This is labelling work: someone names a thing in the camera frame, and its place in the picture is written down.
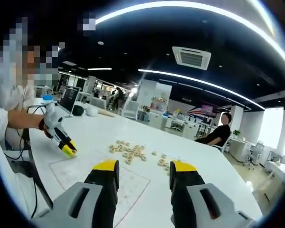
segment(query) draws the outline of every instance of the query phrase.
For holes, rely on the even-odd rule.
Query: black shirt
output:
[[[216,145],[217,146],[223,146],[226,142],[226,140],[228,139],[228,137],[230,136],[230,127],[229,125],[222,125],[219,126],[218,128],[216,128],[211,134],[209,134],[206,137],[206,141],[207,143],[211,142],[212,140],[216,139],[216,138],[221,138],[222,141],[218,142]]]

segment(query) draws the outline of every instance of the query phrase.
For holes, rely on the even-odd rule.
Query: black ceiling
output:
[[[252,110],[261,110],[238,96],[205,84],[167,75],[143,74],[137,70],[150,69],[200,79],[251,100],[285,90],[285,61],[277,52],[244,25],[210,11],[183,7],[142,9],[104,21],[96,26],[96,31],[80,29],[88,16],[95,15],[98,19],[142,2],[148,1],[79,1],[76,4],[42,1],[36,14],[39,18],[30,28],[33,27],[35,40],[51,40],[49,44],[65,42],[66,47],[58,55],[58,64],[64,71],[73,68],[76,71],[72,70],[72,73],[76,75],[93,75],[112,83],[137,83],[142,76],[161,83],[167,83],[161,80],[174,81],[178,84],[171,84],[171,98],[185,103],[184,98],[192,104],[235,104],[227,100],[228,97]],[[209,51],[208,69],[177,65],[173,46]],[[68,66],[63,63],[65,60],[77,65]],[[87,71],[78,67],[111,67],[112,70]]]

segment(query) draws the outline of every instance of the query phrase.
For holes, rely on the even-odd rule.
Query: computer monitor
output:
[[[68,114],[72,114],[79,90],[79,87],[66,86],[66,89],[63,91],[59,106],[64,109]]]

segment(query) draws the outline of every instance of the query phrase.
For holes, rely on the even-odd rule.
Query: seated person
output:
[[[222,126],[219,126],[212,133],[198,138],[195,141],[209,146],[223,146],[231,133],[228,124],[231,122],[232,116],[230,113],[224,113],[220,120],[223,124]]]

